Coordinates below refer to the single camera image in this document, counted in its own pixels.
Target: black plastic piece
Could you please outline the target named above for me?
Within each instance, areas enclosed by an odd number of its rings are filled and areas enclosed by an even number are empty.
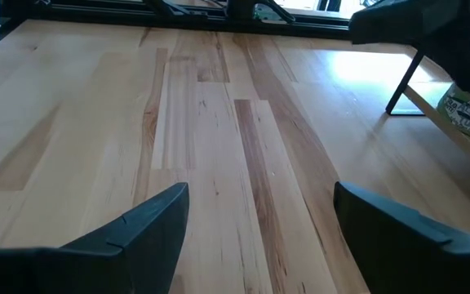
[[[143,0],[143,3],[148,6],[156,16],[173,18],[205,18],[206,15],[202,13],[195,13],[194,11],[189,11],[181,5],[176,5],[172,2],[167,2],[165,0]]]
[[[353,14],[353,43],[412,43],[470,91],[470,0],[383,0]]]
[[[329,0],[319,0],[317,10],[325,11]]]
[[[255,0],[228,0],[226,15],[232,20],[253,20]]]
[[[167,294],[188,205],[180,183],[61,248],[0,249],[0,293]]]
[[[340,11],[340,6],[342,5],[342,0],[330,0],[327,4],[328,11]]]
[[[110,3],[81,0],[79,5],[52,4],[49,7],[27,7],[21,15],[30,19],[76,21],[83,23],[138,25],[173,29],[209,30],[234,33],[261,33],[308,38],[348,38],[348,20],[330,17],[293,15],[293,24],[270,24],[259,20],[233,20],[217,7],[182,6],[192,13],[203,13],[207,17],[160,17],[143,3]]]
[[[409,68],[407,69],[404,77],[401,79],[400,84],[398,84],[397,89],[392,94],[391,100],[388,102],[388,105],[385,108],[385,112],[389,115],[399,115],[399,116],[422,116],[423,113],[416,109],[395,109],[398,100],[400,100],[401,95],[407,89],[407,85],[413,77],[418,65],[424,57],[423,51],[416,52],[415,58],[411,61]]]
[[[371,293],[470,294],[470,234],[354,185],[336,183],[334,200]]]

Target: wooden tabletop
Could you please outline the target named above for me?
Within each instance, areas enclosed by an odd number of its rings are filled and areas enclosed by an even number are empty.
[[[464,135],[437,111],[438,102],[451,86],[451,82],[413,82],[407,87],[406,95],[454,143],[470,155],[470,136]]]
[[[0,42],[0,247],[61,246],[186,181],[172,293],[367,293],[337,180],[470,232],[470,158],[384,114],[411,54],[27,20]]]

